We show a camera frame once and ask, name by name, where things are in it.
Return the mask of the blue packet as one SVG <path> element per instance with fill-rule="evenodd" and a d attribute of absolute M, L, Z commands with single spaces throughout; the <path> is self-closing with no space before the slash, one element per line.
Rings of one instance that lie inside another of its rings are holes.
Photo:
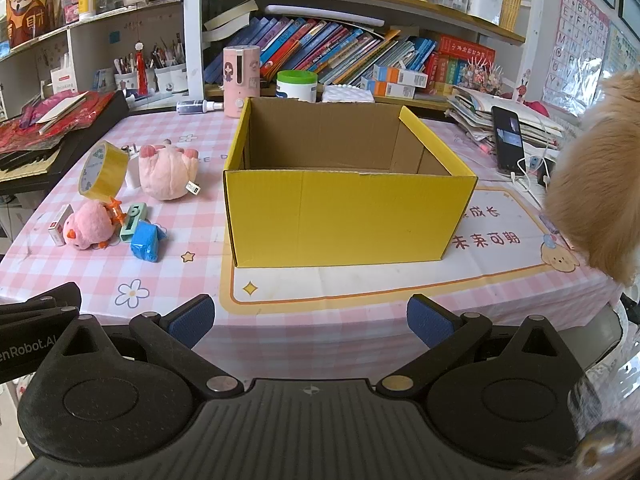
<path fill-rule="evenodd" d="M 130 240 L 131 252 L 140 260 L 157 262 L 160 258 L 160 242 L 165 237 L 166 233 L 159 226 L 141 220 Z"/>

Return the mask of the small white red box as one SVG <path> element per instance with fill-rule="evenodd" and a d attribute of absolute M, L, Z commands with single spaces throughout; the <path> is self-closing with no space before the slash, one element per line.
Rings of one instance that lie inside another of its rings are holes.
<path fill-rule="evenodd" d="M 55 213 L 52 220 L 49 223 L 48 233 L 55 246 L 64 246 L 66 244 L 64 237 L 64 224 L 68 217 L 73 213 L 73 207 L 71 204 L 64 204 Z"/>

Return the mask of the pink chick plush toy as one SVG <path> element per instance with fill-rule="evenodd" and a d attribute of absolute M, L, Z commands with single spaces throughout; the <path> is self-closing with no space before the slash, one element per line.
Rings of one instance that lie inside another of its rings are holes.
<path fill-rule="evenodd" d="M 65 243 L 78 250 L 92 246 L 107 248 L 117 227 L 122 226 L 124 220 L 119 200 L 112 198 L 107 204 L 99 200 L 84 200 L 78 211 L 65 220 Z"/>

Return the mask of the white power adapter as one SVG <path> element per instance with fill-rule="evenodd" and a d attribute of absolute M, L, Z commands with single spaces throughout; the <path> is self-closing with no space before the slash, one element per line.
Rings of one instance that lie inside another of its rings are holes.
<path fill-rule="evenodd" d="M 135 190 L 140 186 L 139 158 L 140 148 L 136 144 L 128 144 L 122 147 L 128 155 L 128 165 L 125 174 L 125 185 L 130 190 Z"/>

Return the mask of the pink paw plush toy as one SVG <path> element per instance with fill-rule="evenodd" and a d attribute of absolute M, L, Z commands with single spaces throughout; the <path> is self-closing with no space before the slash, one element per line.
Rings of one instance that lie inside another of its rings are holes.
<path fill-rule="evenodd" d="M 147 196 L 169 202 L 189 192 L 198 176 L 198 151 L 172 144 L 145 144 L 139 154 L 139 179 Z"/>

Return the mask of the yellow tape roll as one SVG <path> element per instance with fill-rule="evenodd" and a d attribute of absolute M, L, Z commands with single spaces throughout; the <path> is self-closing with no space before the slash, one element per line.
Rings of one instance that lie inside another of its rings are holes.
<path fill-rule="evenodd" d="M 101 141 L 88 151 L 78 179 L 78 193 L 88 200 L 109 203 L 125 181 L 129 155 L 110 142 Z"/>

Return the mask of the pink checkered tablecloth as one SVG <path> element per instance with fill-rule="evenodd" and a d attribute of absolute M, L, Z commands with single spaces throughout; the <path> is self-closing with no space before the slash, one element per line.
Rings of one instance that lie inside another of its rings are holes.
<path fill-rule="evenodd" d="M 579 364 L 606 372 L 620 362 L 627 335 L 620 290 L 605 275 L 576 266 L 561 272 L 541 260 L 546 228 L 520 191 L 448 122 L 431 129 L 480 180 L 470 212 L 442 260 L 393 266 L 235 269 L 226 237 L 221 171 L 236 123 L 223 114 L 131 116 L 107 139 L 116 145 L 171 140 L 201 155 L 201 193 L 150 203 L 167 238 L 157 262 L 128 245 L 78 250 L 56 246 L 50 223 L 78 206 L 78 173 L 70 170 L 32 214 L 1 263 L 1 296 L 22 301 L 65 282 L 81 290 L 81 307 L 105 323 L 145 311 L 167 313 L 207 294 L 215 323 L 198 353 L 243 379 L 378 380 L 422 353 L 406 307 L 417 292 L 452 312 L 477 312 L 498 325 L 548 318 Z"/>

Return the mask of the black electronic keyboard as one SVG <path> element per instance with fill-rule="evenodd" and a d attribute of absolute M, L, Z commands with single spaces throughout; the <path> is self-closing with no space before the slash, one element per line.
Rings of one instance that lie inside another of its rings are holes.
<path fill-rule="evenodd" d="M 2 122 L 1 193 L 49 191 L 128 114 L 122 92 L 89 91 L 53 122 L 25 128 L 18 117 Z"/>

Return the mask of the black smartphone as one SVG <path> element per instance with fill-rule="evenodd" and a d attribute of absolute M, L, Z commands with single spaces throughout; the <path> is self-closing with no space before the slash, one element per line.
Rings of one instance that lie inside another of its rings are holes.
<path fill-rule="evenodd" d="M 518 115 L 505 108 L 491 107 L 498 169 L 506 174 L 523 174 L 524 144 Z"/>

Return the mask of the orange cat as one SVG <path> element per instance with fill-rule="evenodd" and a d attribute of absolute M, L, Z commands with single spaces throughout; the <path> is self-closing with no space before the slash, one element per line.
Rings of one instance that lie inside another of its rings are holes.
<path fill-rule="evenodd" d="M 629 286 L 639 272 L 639 71 L 601 88 L 559 154 L 544 210 L 590 266 Z"/>

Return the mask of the red papers pile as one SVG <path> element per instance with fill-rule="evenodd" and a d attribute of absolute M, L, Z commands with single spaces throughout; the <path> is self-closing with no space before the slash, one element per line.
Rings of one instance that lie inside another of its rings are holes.
<path fill-rule="evenodd" d="M 59 138 L 90 127 L 116 92 L 73 92 L 50 96 L 23 114 L 1 124 L 1 153 L 52 148 Z"/>

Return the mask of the yellow cardboard box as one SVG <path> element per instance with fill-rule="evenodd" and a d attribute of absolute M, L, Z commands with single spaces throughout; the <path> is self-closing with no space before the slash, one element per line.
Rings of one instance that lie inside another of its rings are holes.
<path fill-rule="evenodd" d="M 477 184 L 407 107 L 250 98 L 224 167 L 239 268 L 442 258 Z"/>

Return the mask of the stack of papers and magazines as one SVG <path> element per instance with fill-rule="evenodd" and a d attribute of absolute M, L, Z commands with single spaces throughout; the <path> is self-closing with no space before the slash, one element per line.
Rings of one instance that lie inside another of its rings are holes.
<path fill-rule="evenodd" d="M 518 101 L 455 86 L 447 102 L 446 115 L 477 143 L 492 143 L 498 128 L 512 126 L 537 148 L 558 148 L 564 142 L 562 126 Z"/>

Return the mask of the spray bottle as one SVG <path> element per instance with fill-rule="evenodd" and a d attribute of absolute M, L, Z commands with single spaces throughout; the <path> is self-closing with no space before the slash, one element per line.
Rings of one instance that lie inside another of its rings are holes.
<path fill-rule="evenodd" d="M 206 114 L 223 109 L 221 102 L 207 100 L 187 100 L 176 104 L 176 112 L 180 115 Z"/>

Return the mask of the orange white medicine box lower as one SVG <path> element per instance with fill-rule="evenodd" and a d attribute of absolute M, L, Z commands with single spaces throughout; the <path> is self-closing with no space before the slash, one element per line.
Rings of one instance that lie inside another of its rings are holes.
<path fill-rule="evenodd" d="M 377 81 L 361 78 L 358 87 L 370 91 L 374 96 L 386 96 L 386 98 L 412 100 L 416 88 L 398 84 L 397 82 Z"/>

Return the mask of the orange white medicine box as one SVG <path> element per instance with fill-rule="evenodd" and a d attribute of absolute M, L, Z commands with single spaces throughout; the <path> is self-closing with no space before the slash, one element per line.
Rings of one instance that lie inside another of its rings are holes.
<path fill-rule="evenodd" d="M 372 77 L 376 81 L 392 82 L 419 89 L 425 89 L 427 86 L 427 74 L 378 64 L 373 66 Z"/>
<path fill-rule="evenodd" d="M 397 82 L 377 81 L 361 78 L 358 87 L 370 91 L 374 96 L 386 96 L 386 98 L 412 100 L 416 88 L 398 84 Z"/>

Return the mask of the white pen holder cups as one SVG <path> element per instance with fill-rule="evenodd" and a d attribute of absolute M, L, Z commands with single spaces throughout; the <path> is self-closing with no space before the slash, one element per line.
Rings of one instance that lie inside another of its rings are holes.
<path fill-rule="evenodd" d="M 146 70 L 146 79 L 148 80 L 148 90 L 154 89 L 154 91 L 160 93 L 179 93 L 188 90 L 188 77 L 186 76 L 186 66 L 184 64 L 164 68 L 148 68 Z M 138 90 L 138 76 L 136 73 L 115 74 L 114 81 L 119 89 Z"/>

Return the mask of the orange white medicine box upper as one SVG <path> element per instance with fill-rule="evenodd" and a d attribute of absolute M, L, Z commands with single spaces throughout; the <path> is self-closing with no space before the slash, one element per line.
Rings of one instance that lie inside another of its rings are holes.
<path fill-rule="evenodd" d="M 378 64 L 373 66 L 372 77 L 376 81 L 392 82 L 419 89 L 425 89 L 427 86 L 427 74 Z"/>

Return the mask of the white quilted purse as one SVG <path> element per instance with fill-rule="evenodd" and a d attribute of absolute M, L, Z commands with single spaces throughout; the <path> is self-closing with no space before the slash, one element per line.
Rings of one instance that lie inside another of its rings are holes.
<path fill-rule="evenodd" d="M 361 89 L 351 84 L 330 84 L 322 91 L 323 103 L 374 103 L 370 90 Z"/>

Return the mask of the pink humidifier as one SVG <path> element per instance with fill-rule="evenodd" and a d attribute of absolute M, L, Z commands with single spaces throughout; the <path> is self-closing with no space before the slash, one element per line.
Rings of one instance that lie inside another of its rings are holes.
<path fill-rule="evenodd" d="M 224 114 L 239 118 L 246 99 L 260 96 L 260 54 L 257 46 L 224 48 L 222 79 Z"/>

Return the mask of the white jar green lid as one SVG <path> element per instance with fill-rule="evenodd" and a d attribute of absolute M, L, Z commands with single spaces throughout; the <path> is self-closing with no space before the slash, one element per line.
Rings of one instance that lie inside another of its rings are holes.
<path fill-rule="evenodd" d="M 308 103 L 317 102 L 318 75 L 309 70 L 280 70 L 276 97 Z"/>

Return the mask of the row of leaning books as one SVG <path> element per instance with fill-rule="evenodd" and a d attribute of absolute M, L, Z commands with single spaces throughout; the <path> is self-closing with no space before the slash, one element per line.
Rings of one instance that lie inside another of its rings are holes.
<path fill-rule="evenodd" d="M 438 47 L 434 32 L 377 32 L 341 21 L 250 13 L 209 29 L 203 40 L 221 48 L 258 48 L 262 81 L 275 81 L 281 70 L 308 70 L 322 86 L 359 84 L 377 67 L 420 72 Z"/>

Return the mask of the fortune god figure box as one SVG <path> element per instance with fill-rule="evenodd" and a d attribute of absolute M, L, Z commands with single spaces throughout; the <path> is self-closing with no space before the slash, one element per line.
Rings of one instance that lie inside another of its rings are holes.
<path fill-rule="evenodd" d="M 11 49 L 52 29 L 53 0 L 6 0 L 6 32 Z"/>

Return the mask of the alphabet wall poster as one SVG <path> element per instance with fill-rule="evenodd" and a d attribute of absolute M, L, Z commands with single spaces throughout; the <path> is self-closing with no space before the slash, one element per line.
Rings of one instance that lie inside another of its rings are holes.
<path fill-rule="evenodd" d="M 590 107 L 603 66 L 610 19 L 591 0 L 561 0 L 542 102 L 580 116 Z"/>

